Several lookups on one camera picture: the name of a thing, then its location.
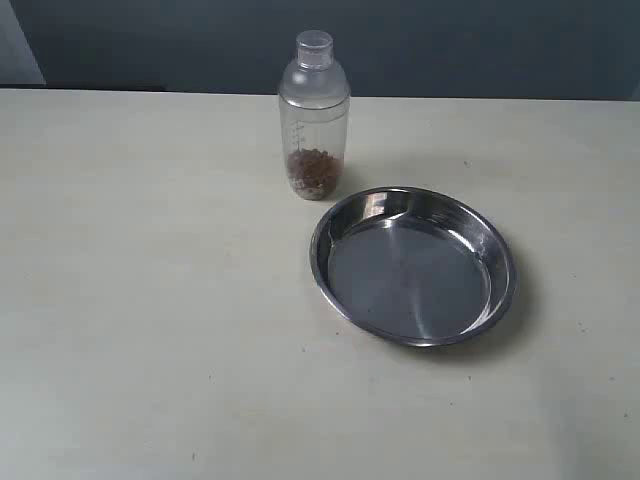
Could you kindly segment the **clear plastic shaker bottle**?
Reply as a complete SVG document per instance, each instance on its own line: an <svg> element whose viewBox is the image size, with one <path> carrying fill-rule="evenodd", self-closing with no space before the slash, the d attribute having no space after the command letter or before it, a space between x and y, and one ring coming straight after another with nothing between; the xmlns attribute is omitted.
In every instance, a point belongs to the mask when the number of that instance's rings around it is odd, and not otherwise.
<svg viewBox="0 0 640 480"><path fill-rule="evenodd" d="M307 30L297 36L278 97L289 185L305 200L323 200L343 173L350 107L350 86L329 33Z"/></svg>

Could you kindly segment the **round stainless steel tray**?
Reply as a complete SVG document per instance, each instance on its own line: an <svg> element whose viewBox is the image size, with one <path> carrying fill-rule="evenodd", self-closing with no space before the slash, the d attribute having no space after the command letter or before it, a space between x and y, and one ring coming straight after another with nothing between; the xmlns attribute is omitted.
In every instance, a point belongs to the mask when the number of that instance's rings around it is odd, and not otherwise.
<svg viewBox="0 0 640 480"><path fill-rule="evenodd" d="M517 287L512 252L489 220L416 187L377 187L337 202L314 229L309 262L346 320L412 347L454 345L492 328Z"/></svg>

